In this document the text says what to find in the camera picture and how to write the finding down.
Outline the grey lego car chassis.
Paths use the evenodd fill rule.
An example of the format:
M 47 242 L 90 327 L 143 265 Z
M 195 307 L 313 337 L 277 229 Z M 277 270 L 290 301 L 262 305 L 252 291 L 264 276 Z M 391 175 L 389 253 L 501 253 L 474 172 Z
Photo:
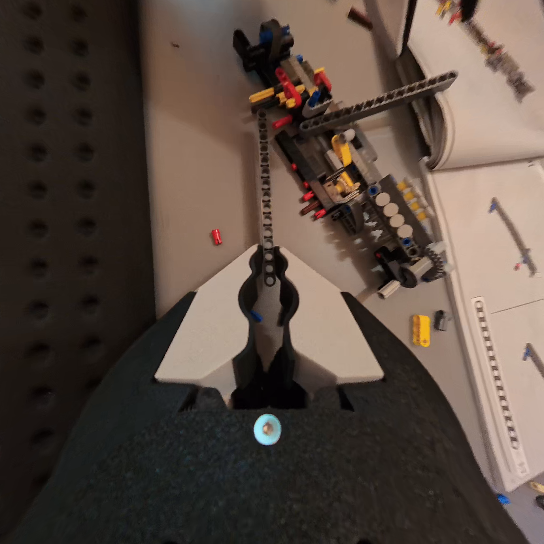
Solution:
M 267 111 L 269 137 L 305 188 L 301 215 L 313 213 L 314 221 L 330 217 L 351 236 L 367 231 L 374 237 L 373 253 L 386 277 L 382 299 L 400 287 L 445 277 L 450 271 L 445 244 L 433 241 L 425 225 L 432 216 L 428 202 L 411 181 L 380 174 L 376 153 L 357 122 L 314 137 L 299 134 L 301 122 L 347 106 L 333 100 L 323 68 L 314 69 L 292 53 L 289 25 L 274 18 L 261 23 L 256 44 L 236 29 L 232 45 L 244 71 L 264 84 L 249 98 L 251 112 Z

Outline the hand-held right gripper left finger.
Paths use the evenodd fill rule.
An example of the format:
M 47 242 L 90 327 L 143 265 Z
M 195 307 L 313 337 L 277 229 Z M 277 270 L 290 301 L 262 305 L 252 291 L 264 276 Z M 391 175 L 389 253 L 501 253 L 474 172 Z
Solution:
M 248 345 L 250 318 L 241 309 L 239 293 L 260 248 L 251 246 L 196 290 L 155 372 L 157 382 L 214 388 L 227 403 L 241 388 L 235 357 Z

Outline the long dark grey lego beam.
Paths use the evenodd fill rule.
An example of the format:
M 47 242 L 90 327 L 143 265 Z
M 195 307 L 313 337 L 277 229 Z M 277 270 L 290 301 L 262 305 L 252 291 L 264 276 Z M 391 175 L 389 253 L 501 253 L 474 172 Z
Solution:
M 457 80 L 458 75 L 455 70 L 447 71 L 433 78 L 419 80 L 394 89 L 373 99 L 318 115 L 301 122 L 298 132 L 303 137 L 314 137 L 326 131 L 349 126 L 375 114 L 444 92 Z
M 271 206 L 271 145 L 267 111 L 260 108 L 257 121 L 256 192 L 258 203 L 258 224 L 262 246 L 262 275 L 264 285 L 273 287 L 276 283 L 276 268 L 273 237 L 273 214 Z

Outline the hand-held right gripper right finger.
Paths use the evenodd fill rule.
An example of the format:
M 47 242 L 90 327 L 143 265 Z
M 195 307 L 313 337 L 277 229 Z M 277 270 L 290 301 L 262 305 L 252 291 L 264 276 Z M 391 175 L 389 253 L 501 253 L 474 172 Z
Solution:
M 274 249 L 282 343 L 271 405 L 305 407 L 323 389 L 379 381 L 384 371 L 356 320 L 361 305 L 285 248 Z

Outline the open lego instruction booklet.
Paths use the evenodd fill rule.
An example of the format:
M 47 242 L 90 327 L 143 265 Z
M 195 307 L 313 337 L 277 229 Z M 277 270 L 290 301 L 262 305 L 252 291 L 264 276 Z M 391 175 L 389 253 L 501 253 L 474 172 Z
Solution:
M 507 492 L 543 473 L 543 1 L 415 1 L 398 58 L 458 72 L 417 116 L 464 350 Z

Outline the yellow lego connector block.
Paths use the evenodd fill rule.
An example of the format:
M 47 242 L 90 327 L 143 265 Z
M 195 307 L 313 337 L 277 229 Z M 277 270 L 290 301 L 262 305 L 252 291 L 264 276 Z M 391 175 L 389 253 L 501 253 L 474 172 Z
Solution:
M 412 343 L 413 345 L 428 348 L 431 344 L 430 318 L 416 314 L 412 316 Z

